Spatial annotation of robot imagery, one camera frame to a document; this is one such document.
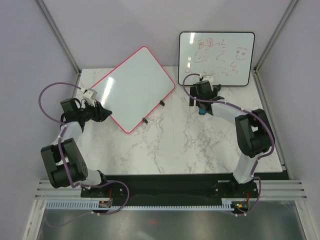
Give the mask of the blue whiteboard eraser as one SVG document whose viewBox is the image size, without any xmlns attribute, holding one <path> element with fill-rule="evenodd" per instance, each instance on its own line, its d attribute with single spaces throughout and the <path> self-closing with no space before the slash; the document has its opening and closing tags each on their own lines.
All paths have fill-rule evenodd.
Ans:
<svg viewBox="0 0 320 240">
<path fill-rule="evenodd" d="M 205 115 L 206 114 L 206 111 L 203 109 L 203 108 L 199 108 L 199 111 L 198 111 L 198 114 L 199 115 Z"/>
</svg>

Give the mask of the pink framed whiteboard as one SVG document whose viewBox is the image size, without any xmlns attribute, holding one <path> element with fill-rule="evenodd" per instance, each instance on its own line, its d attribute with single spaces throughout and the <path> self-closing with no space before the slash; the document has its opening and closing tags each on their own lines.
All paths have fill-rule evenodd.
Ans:
<svg viewBox="0 0 320 240">
<path fill-rule="evenodd" d="M 103 108 L 127 134 L 131 133 L 176 87 L 146 46 L 97 81 L 92 88 Z"/>
</svg>

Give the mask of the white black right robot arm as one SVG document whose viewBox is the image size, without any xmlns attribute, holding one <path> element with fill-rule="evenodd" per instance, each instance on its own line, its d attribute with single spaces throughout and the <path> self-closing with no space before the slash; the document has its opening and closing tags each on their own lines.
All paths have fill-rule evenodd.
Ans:
<svg viewBox="0 0 320 240">
<path fill-rule="evenodd" d="M 275 138 L 263 109 L 248 111 L 227 102 L 218 95 L 220 89 L 212 87 L 208 80 L 199 81 L 190 87 L 189 105 L 197 106 L 200 115 L 209 114 L 220 117 L 235 126 L 236 139 L 241 151 L 232 181 L 228 185 L 229 193 L 241 197 L 247 191 L 246 183 L 254 177 L 261 158 L 274 150 Z"/>
</svg>

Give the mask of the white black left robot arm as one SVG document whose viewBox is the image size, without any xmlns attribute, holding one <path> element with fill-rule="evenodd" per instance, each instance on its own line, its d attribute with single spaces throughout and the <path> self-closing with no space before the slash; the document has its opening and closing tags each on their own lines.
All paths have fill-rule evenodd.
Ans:
<svg viewBox="0 0 320 240">
<path fill-rule="evenodd" d="M 99 101 L 93 105 L 85 101 L 82 107 L 79 99 L 69 98 L 60 104 L 60 132 L 52 144 L 40 151 L 49 182 L 56 189 L 92 186 L 94 194 L 104 197 L 109 193 L 109 184 L 101 171 L 88 169 L 77 142 L 86 122 L 103 122 L 112 112 Z"/>
</svg>

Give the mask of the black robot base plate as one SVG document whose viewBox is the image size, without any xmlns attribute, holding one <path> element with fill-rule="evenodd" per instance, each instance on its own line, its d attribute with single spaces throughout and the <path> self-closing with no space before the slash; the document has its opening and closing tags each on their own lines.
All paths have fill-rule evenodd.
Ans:
<svg viewBox="0 0 320 240">
<path fill-rule="evenodd" d="M 82 198 L 111 197 L 113 205 L 184 207 L 220 205 L 223 199 L 254 199 L 257 184 L 239 184 L 231 173 L 105 175 L 102 188 L 81 190 Z"/>
</svg>

